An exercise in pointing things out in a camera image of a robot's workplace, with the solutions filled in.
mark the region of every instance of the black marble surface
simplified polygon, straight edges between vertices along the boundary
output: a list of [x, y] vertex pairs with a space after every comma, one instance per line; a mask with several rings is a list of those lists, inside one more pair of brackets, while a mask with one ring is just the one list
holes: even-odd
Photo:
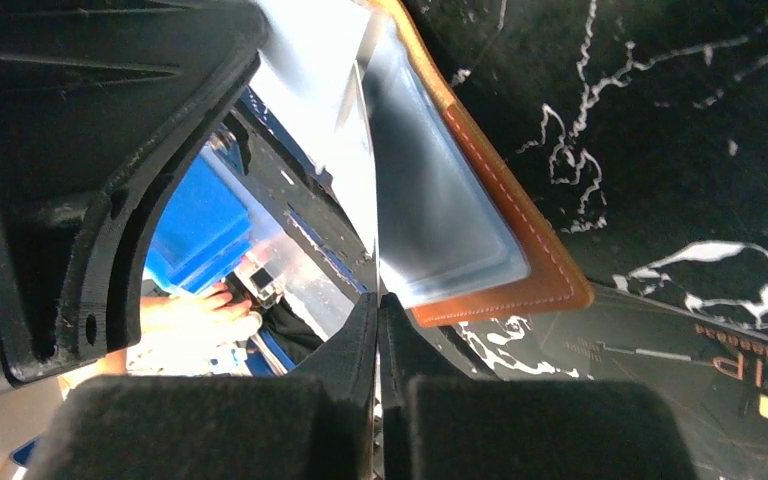
[[406, 4], [589, 279], [768, 337], [768, 1]]

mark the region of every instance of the black fabric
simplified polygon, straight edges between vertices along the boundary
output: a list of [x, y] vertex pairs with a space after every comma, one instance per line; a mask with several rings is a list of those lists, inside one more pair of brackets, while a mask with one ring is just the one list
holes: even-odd
[[322, 339], [295, 313], [287, 300], [263, 313], [263, 327], [296, 365], [322, 345]]

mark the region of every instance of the blue bin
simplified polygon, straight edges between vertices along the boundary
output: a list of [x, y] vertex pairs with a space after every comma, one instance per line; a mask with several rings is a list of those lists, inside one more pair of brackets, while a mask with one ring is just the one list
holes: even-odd
[[152, 237], [146, 270], [169, 293], [198, 295], [228, 275], [251, 248], [249, 212], [217, 168], [228, 169], [204, 147]]

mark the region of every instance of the fingers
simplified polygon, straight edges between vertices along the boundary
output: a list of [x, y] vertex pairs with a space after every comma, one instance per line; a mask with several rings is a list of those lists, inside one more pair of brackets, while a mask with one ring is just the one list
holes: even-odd
[[236, 320], [239, 317], [247, 315], [249, 310], [251, 310], [251, 301], [244, 300], [240, 303], [225, 305], [224, 307], [215, 310], [213, 312], [213, 318], [214, 321], [217, 322], [230, 322]]
[[210, 297], [201, 300], [202, 305], [207, 310], [216, 310], [228, 304], [231, 301], [233, 295], [231, 292], [215, 293]]
[[220, 292], [225, 292], [228, 290], [228, 285], [225, 285], [222, 282], [216, 283], [214, 285], [211, 285], [205, 289], [205, 291], [201, 292], [199, 294], [199, 297], [201, 298], [207, 298], [213, 295], [216, 295]]

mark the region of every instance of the human hand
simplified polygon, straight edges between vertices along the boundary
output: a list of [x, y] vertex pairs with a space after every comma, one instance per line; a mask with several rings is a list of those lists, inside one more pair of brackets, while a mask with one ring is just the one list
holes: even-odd
[[231, 297], [224, 283], [213, 285], [197, 298], [143, 297], [140, 299], [142, 332], [205, 327], [248, 315], [251, 301], [229, 303]]

